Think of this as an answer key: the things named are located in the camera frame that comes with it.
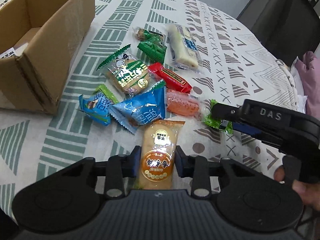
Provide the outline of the person right hand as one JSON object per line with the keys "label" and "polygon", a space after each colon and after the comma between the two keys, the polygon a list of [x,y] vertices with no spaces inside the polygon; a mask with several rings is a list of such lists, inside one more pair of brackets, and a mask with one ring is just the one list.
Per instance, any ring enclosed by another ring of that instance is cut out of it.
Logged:
{"label": "person right hand", "polygon": [[[281,165],[274,172],[274,180],[280,182],[285,178],[285,171]],[[294,180],[292,183],[292,189],[296,191],[303,201],[303,204],[312,207],[314,210],[320,210],[320,185],[308,184],[301,181]]]}

